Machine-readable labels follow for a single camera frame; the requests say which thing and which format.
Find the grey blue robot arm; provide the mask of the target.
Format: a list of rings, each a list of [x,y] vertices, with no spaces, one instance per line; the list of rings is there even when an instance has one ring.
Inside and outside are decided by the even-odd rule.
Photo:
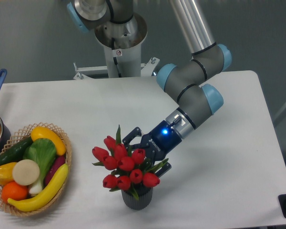
[[[148,134],[135,128],[123,139],[127,150],[145,150],[141,171],[158,176],[171,167],[166,155],[223,105],[221,94],[207,80],[229,67],[232,59],[230,51],[215,42],[196,1],[173,0],[170,4],[192,58],[184,67],[163,66],[156,80],[178,108]],[[110,78],[143,74],[141,44],[147,26],[134,12],[133,1],[72,0],[67,10],[78,29],[94,31],[104,48]]]

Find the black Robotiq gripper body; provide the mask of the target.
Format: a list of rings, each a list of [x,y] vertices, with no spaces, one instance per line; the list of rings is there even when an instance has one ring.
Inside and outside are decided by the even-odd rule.
[[[181,137],[163,120],[152,131],[141,138],[140,147],[145,150],[145,156],[152,164],[162,161],[179,143]]]

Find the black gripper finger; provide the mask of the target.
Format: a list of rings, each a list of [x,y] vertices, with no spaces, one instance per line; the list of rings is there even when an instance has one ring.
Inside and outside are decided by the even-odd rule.
[[[136,137],[142,137],[142,135],[142,130],[139,127],[135,127],[125,138],[123,138],[122,143],[124,144],[126,150],[128,151],[129,149],[135,150],[143,148],[141,143],[134,145],[130,144]]]
[[[172,168],[172,165],[168,162],[168,158],[164,159],[162,161],[163,163],[163,166],[155,172],[155,175],[160,178],[161,176],[163,176],[166,172],[168,172],[171,168]]]

